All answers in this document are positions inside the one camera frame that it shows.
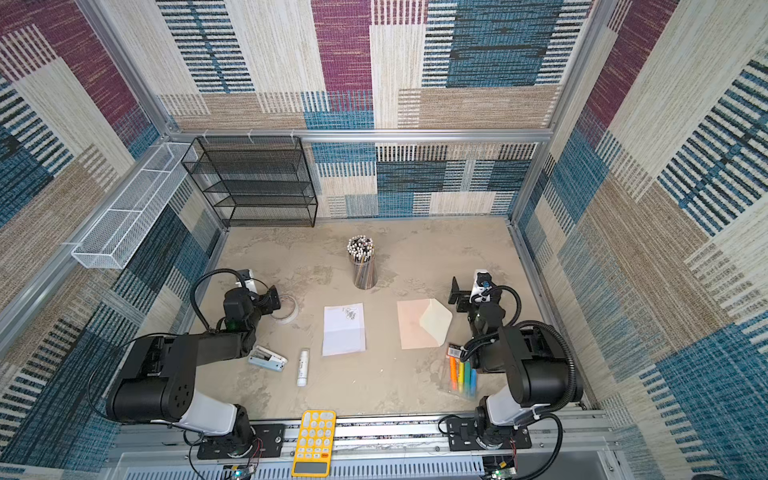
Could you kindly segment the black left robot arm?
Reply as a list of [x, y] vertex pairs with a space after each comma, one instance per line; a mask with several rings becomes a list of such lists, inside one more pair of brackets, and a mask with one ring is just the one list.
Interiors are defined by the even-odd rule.
[[[223, 317], [211, 325], [203, 315], [197, 290], [219, 274], [235, 277], [236, 286], [222, 302]], [[121, 424], [166, 424], [202, 437], [210, 450], [230, 458], [255, 453], [257, 438], [241, 405], [219, 401], [196, 389], [197, 368], [248, 356], [256, 345], [261, 318], [281, 308], [276, 286], [260, 293], [245, 270], [214, 269], [195, 280], [190, 306], [204, 330], [197, 334], [145, 334], [130, 350], [109, 391], [106, 416]]]

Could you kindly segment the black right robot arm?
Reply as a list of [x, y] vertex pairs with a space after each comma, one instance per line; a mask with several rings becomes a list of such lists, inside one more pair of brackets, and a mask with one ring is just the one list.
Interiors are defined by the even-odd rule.
[[479, 376], [499, 374], [505, 385], [479, 400], [470, 417], [447, 416], [439, 427], [452, 451], [529, 448], [528, 427], [578, 401], [583, 384], [574, 355], [551, 325], [523, 320], [522, 298], [511, 286], [475, 273], [470, 289], [452, 280], [448, 303], [467, 315], [471, 338], [447, 347], [450, 387], [467, 397]]

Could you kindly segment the white paper letter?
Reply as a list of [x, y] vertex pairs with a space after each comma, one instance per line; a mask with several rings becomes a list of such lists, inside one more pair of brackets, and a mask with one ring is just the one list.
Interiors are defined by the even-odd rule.
[[323, 322], [322, 355], [324, 357], [366, 350], [364, 306], [362, 303], [326, 306]]

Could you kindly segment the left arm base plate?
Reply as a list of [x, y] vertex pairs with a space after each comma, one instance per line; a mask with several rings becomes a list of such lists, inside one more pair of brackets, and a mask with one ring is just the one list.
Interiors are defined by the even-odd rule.
[[198, 446], [196, 460], [245, 461], [277, 458], [281, 455], [286, 425], [281, 423], [252, 424], [244, 439], [234, 434], [205, 437]]

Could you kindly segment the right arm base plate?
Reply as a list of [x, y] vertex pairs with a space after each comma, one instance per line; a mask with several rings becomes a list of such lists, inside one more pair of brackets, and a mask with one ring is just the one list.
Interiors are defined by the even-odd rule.
[[480, 434], [474, 418], [446, 415], [438, 420], [438, 430], [448, 438], [451, 451], [513, 450], [532, 447], [527, 431], [504, 427], [501, 431], [485, 431]]

